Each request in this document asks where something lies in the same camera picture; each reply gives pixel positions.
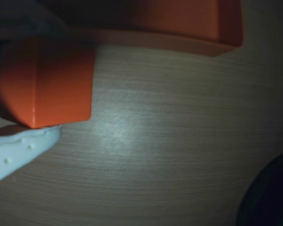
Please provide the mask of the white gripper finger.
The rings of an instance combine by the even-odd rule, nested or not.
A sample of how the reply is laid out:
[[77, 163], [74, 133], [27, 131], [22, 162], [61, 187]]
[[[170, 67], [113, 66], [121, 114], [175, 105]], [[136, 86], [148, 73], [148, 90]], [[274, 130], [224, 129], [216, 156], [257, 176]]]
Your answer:
[[30, 129], [0, 128], [0, 181], [51, 149], [61, 137], [61, 126]]
[[0, 12], [0, 40], [19, 40], [38, 35], [59, 35], [68, 26], [59, 17], [49, 13], [34, 15], [27, 12]]

